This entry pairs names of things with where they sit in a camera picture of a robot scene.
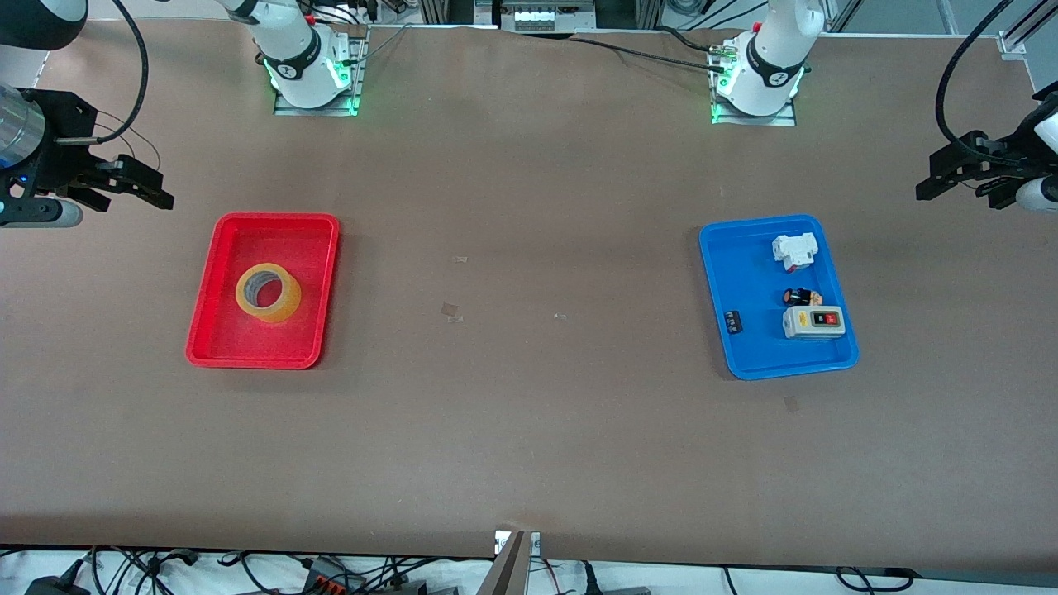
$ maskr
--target packing tape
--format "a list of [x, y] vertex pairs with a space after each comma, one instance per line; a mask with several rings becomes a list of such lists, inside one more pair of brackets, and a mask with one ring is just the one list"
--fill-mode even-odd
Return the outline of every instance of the packing tape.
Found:
[[[257, 305], [257, 294], [264, 285], [278, 281], [282, 291], [271, 306]], [[263, 322], [282, 322], [294, 313], [302, 303], [302, 286], [279, 265], [262, 263], [242, 273], [235, 285], [235, 301], [243, 312]]]

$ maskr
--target plastic tray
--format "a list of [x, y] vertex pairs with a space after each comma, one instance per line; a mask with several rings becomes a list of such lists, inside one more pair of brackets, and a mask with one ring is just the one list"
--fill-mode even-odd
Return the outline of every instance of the plastic tray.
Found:
[[[305, 369], [320, 359], [340, 223], [326, 214], [230, 213], [217, 221], [185, 355], [204, 367]], [[269, 324], [235, 301], [239, 277], [274, 263], [302, 287], [288, 320]]]
[[[816, 234], [819, 253], [808, 268], [787, 273], [771, 254], [776, 236]], [[731, 374], [761, 380], [798, 374], [846, 369], [859, 360], [852, 313], [845, 305], [831, 260], [823, 227], [810, 215], [786, 215], [725, 221], [701, 229], [701, 259], [719, 325], [720, 342]], [[823, 294], [823, 304], [841, 306], [844, 337], [829, 340], [786, 339], [783, 333], [783, 291], [805, 287]], [[742, 332], [731, 335], [724, 313], [738, 310]]]

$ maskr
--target blue tray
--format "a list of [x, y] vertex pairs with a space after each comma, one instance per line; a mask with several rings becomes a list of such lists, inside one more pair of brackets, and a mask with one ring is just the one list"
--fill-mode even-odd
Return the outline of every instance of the blue tray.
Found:
[[[786, 234], [816, 234], [815, 264], [792, 273], [771, 254], [771, 241]], [[841, 294], [823, 227], [810, 215], [785, 215], [712, 223], [698, 235], [709, 291], [728, 367], [743, 380], [846, 369], [859, 360], [852, 315]], [[811, 341], [783, 333], [783, 291], [805, 287], [823, 294], [823, 304], [841, 306], [845, 336]], [[731, 335], [724, 312], [738, 310], [742, 332]]]

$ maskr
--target table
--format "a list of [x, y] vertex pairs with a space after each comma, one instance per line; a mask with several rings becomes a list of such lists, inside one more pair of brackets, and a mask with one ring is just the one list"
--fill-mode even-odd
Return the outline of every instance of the table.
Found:
[[[488, 556], [513, 526], [553, 558], [1058, 570], [1054, 220], [913, 198], [954, 40], [821, 39], [781, 129], [711, 125], [690, 69], [470, 29], [406, 31], [355, 119], [274, 118], [241, 28], [142, 26], [176, 210], [0, 233], [0, 541]], [[91, 23], [40, 86], [124, 115], [138, 73]], [[1005, 134], [1029, 94], [980, 41], [951, 124]], [[242, 210], [343, 221], [312, 371], [184, 359]], [[791, 212], [862, 357], [736, 381], [696, 233]]]

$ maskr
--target power adapter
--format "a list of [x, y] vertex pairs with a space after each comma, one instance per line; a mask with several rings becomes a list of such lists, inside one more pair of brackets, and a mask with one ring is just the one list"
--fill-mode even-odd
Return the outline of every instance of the power adapter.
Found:
[[85, 563], [84, 558], [74, 560], [73, 564], [62, 573], [62, 576], [42, 576], [30, 583], [25, 595], [91, 595], [85, 589], [73, 583], [77, 580], [77, 571]]
[[92, 595], [88, 591], [71, 584], [62, 587], [57, 576], [42, 576], [30, 583], [25, 595]]

